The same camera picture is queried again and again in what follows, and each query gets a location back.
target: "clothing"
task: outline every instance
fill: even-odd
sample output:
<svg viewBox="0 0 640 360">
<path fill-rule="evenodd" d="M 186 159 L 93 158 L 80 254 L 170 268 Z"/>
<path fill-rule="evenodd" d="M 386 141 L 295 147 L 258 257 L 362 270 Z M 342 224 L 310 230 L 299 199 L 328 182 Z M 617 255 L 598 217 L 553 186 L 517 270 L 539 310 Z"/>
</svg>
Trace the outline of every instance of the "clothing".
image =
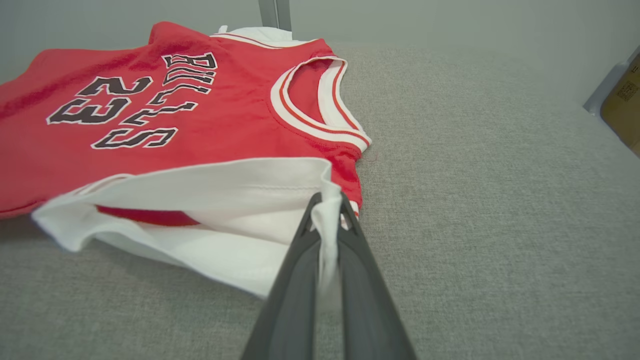
<svg viewBox="0 0 640 360">
<path fill-rule="evenodd" d="M 322 192 L 327 289 L 340 189 L 357 211 L 371 143 L 340 100 L 345 69 L 323 40 L 168 22 L 137 49 L 44 51 L 0 87 L 0 216 L 37 208 L 68 250 L 97 238 L 265 296 Z"/>
<path fill-rule="evenodd" d="M 275 44 L 162 22 L 137 49 L 40 53 L 0 86 L 0 217 L 115 174 L 259 157 L 326 158 L 361 205 L 355 161 L 371 140 L 339 99 L 346 62 L 323 40 Z M 317 98 L 316 119 L 289 93 Z"/>
</svg>

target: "red fabric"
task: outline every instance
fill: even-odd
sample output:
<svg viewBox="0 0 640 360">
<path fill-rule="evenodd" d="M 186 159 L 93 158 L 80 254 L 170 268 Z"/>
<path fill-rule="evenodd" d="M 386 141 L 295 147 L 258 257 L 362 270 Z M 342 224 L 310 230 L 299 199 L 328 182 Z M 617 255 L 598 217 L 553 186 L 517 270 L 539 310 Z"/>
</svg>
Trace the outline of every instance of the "red fabric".
<svg viewBox="0 0 640 360">
<path fill-rule="evenodd" d="M 180 78 L 163 85 L 165 76 L 178 65 L 168 68 L 162 56 L 198 57 L 207 53 L 215 57 L 217 68 L 202 68 L 206 61 L 180 66 L 215 72 L 212 84 Z M 137 175 L 202 163 L 274 156 L 313 156 L 330 160 L 333 180 L 343 187 L 351 200 L 360 204 L 360 183 L 355 172 L 360 150 L 350 143 L 327 142 L 284 126 L 269 101 L 271 87 L 285 71 L 309 58 L 332 54 L 323 40 L 296 47 L 266 49 L 226 38 L 211 38 L 169 22 L 156 24 L 148 45 L 137 49 L 46 50 L 33 60 L 23 75 L 0 86 L 0 168 L 3 171 L 0 218 L 28 213 L 57 195 L 115 174 Z M 172 74 L 199 75 L 190 71 Z M 148 81 L 144 79 L 146 77 L 152 82 L 136 94 L 108 94 L 107 86 L 102 86 L 95 95 L 79 94 L 97 76 L 121 77 L 125 91 L 134 90 L 140 86 L 140 81 L 144 85 Z M 159 92 L 179 84 L 191 88 L 174 91 L 163 98 L 162 104 L 150 104 Z M 193 88 L 209 91 L 205 94 Z M 317 98 L 317 90 L 312 96 Z M 103 123 L 54 121 L 60 117 L 50 119 L 65 105 L 78 99 L 86 100 L 82 104 L 85 107 L 102 106 L 94 114 L 104 115 L 117 108 L 107 107 L 116 98 L 124 98 L 122 102 L 128 99 L 129 103 L 117 116 Z M 155 117 L 138 118 L 141 124 L 121 124 L 142 109 L 157 111 L 189 102 L 197 103 L 191 111 L 160 113 Z M 80 109 L 70 107 L 67 115 L 73 116 Z M 158 129 L 169 132 L 175 129 L 175 133 L 163 146 L 149 147 L 169 138 L 167 133 L 153 135 L 133 147 L 92 148 L 92 144 L 100 146 L 100 141 L 111 132 L 126 129 L 129 129 L 128 133 L 113 137 L 111 143 L 123 145 L 122 141 L 126 139 L 135 142 L 136 136 Z M 100 210 L 143 218 L 154 224 L 188 225 L 192 222 L 182 213 L 161 212 L 163 214 L 156 216 L 149 211 Z"/>
<path fill-rule="evenodd" d="M 310 118 L 324 124 L 318 107 L 318 84 L 320 77 L 333 60 L 317 60 L 298 69 L 289 83 L 289 98 L 293 105 Z"/>
</svg>

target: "red stripe trim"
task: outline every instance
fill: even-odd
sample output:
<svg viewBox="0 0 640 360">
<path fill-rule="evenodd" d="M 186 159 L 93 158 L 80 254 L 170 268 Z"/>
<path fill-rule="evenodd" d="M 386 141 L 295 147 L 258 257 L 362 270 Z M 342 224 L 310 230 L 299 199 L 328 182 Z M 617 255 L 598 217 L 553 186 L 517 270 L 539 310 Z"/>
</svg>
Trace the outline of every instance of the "red stripe trim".
<svg viewBox="0 0 640 360">
<path fill-rule="evenodd" d="M 293 73 L 290 72 L 287 74 L 287 76 L 285 77 L 284 81 L 282 82 L 282 86 L 280 86 L 280 100 L 282 101 L 282 105 L 284 105 L 284 108 L 291 114 L 293 115 L 293 117 L 295 117 L 296 119 L 298 119 L 300 122 L 305 123 L 306 125 L 309 125 L 310 127 L 313 127 L 314 129 L 318 129 L 321 131 L 324 131 L 325 133 L 331 133 L 331 134 L 347 134 L 347 135 L 353 135 L 359 139 L 361 139 L 362 141 L 364 141 L 367 146 L 370 145 L 369 141 L 367 139 L 365 139 L 362 135 L 360 134 L 356 134 L 356 133 L 352 133 L 351 131 L 346 131 L 346 130 L 329 130 L 329 129 L 325 129 L 323 127 L 319 127 L 318 125 L 312 123 L 312 122 L 308 122 L 305 119 L 303 119 L 301 116 L 299 116 L 297 113 L 295 113 L 287 104 L 287 102 L 284 99 L 284 85 L 287 83 L 287 80 L 289 79 L 289 76 L 291 76 L 291 74 Z"/>
<path fill-rule="evenodd" d="M 336 92 L 336 89 L 338 89 L 338 79 L 340 78 L 340 75 L 342 74 L 342 71 L 344 70 L 344 61 L 342 62 L 342 66 L 340 66 L 340 70 L 338 70 L 338 74 L 335 76 L 335 79 L 333 79 L 333 103 L 335 105 L 335 107 L 338 109 L 338 111 L 340 112 L 340 114 L 342 115 L 342 117 L 344 117 L 344 120 L 346 120 L 347 123 L 349 123 L 349 125 L 355 129 L 355 130 L 360 130 L 356 124 L 354 124 L 351 119 L 347 116 L 347 114 L 344 112 L 344 110 L 340 107 L 340 104 L 338 103 L 338 95 Z"/>
<path fill-rule="evenodd" d="M 272 49 L 284 49 L 282 46 L 273 46 L 273 45 L 269 45 L 269 44 L 265 44 L 264 42 L 259 42 L 258 40 L 252 39 L 252 38 L 248 38 L 248 37 L 244 37 L 242 35 L 238 35 L 238 34 L 231 34 L 231 33 L 222 33 L 222 34 L 215 34 L 212 35 L 211 37 L 215 38 L 218 37 L 217 35 L 225 35 L 225 36 L 232 36 L 232 37 L 239 37 L 239 38 L 243 38 L 246 40 L 251 40 L 252 42 L 256 42 L 260 45 L 266 46 L 266 47 L 270 47 Z"/>
<path fill-rule="evenodd" d="M 28 203 L 26 205 L 18 206 L 17 208 L 0 209 L 0 213 L 13 213 L 14 211 L 20 211 L 20 210 L 32 208 L 33 206 L 39 205 L 39 204 L 41 204 L 43 202 L 44 202 L 44 200 L 35 200 L 35 201 L 32 201 L 32 202 L 30 202 L 30 203 Z"/>
</svg>

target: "cardboard box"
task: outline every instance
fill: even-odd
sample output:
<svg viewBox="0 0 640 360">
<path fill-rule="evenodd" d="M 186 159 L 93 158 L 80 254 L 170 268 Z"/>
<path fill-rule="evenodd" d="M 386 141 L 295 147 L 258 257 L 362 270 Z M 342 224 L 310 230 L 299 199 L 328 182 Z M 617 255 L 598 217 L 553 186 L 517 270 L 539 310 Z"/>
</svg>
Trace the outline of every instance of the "cardboard box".
<svg viewBox="0 0 640 360">
<path fill-rule="evenodd" d="M 640 54 L 602 104 L 602 118 L 640 156 Z"/>
</svg>

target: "white wall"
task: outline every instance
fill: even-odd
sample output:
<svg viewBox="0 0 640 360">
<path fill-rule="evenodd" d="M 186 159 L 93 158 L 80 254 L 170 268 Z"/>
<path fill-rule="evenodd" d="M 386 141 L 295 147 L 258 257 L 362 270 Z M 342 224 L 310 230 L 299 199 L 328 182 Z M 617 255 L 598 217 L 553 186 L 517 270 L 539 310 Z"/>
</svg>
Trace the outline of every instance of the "white wall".
<svg viewBox="0 0 640 360">
<path fill-rule="evenodd" d="M 0 83 L 47 48 L 143 46 L 163 20 L 203 33 L 262 24 L 257 0 L 0 0 Z"/>
<path fill-rule="evenodd" d="M 640 45 L 640 0 L 290 0 L 294 38 L 462 45 L 526 59 L 583 104 Z"/>
</svg>

